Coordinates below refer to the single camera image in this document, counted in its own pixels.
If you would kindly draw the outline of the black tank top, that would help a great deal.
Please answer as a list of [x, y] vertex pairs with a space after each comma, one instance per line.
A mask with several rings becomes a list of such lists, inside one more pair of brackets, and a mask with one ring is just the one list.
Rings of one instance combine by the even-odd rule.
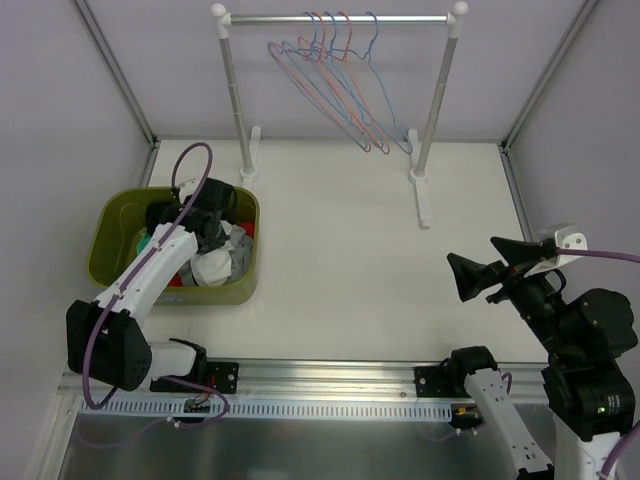
[[[159, 225], [172, 224], [179, 216], [185, 205], [178, 202], [156, 202], [150, 204], [145, 212], [145, 225], [147, 233], [152, 236]], [[194, 233], [193, 212], [195, 209], [215, 210], [202, 206], [192, 206], [186, 215], [179, 222], [178, 226], [182, 227], [186, 232]], [[197, 250], [198, 254], [206, 254], [213, 250]]]

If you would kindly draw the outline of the white tank top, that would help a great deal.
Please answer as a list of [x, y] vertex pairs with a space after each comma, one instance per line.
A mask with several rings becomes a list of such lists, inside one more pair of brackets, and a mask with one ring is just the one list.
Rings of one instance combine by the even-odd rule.
[[230, 241], [232, 225], [223, 220], [222, 229], [226, 235], [225, 243], [206, 254], [197, 254], [191, 261], [191, 271], [197, 286], [220, 286], [231, 276], [231, 252], [235, 249]]

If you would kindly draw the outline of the green tank top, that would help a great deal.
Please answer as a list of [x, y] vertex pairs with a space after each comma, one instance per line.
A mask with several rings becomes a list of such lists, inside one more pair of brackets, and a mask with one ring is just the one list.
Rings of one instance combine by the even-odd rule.
[[138, 241], [135, 247], [137, 255], [139, 255], [146, 248], [150, 240], [151, 240], [151, 237], [148, 234], [145, 234], [140, 238], [140, 240]]

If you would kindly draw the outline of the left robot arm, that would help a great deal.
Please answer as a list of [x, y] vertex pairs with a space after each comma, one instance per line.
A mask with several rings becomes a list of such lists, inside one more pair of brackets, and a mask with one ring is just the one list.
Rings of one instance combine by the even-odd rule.
[[222, 220], [236, 205], [233, 186], [208, 178], [184, 202], [173, 198], [147, 207], [150, 239], [144, 249], [93, 301], [77, 300], [67, 310], [67, 363], [84, 386], [98, 380], [133, 391], [166, 376], [186, 391], [205, 385], [201, 347], [179, 340], [150, 343], [142, 326], [185, 263], [224, 245]]

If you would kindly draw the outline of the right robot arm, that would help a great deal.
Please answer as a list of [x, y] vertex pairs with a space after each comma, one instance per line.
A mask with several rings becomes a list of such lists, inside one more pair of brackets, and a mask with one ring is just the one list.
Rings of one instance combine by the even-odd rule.
[[481, 264], [447, 256], [458, 295], [466, 302], [486, 289], [492, 304], [509, 301], [548, 355], [543, 387], [553, 413], [556, 453], [533, 439], [484, 346], [451, 352], [448, 388], [480, 409], [503, 460], [517, 479], [612, 479], [626, 446], [638, 436], [636, 399], [617, 360], [635, 348], [634, 314], [623, 294], [591, 289], [567, 303], [546, 279], [579, 258], [637, 262], [638, 256], [591, 250], [578, 232], [558, 230], [539, 242], [494, 237], [501, 260]]

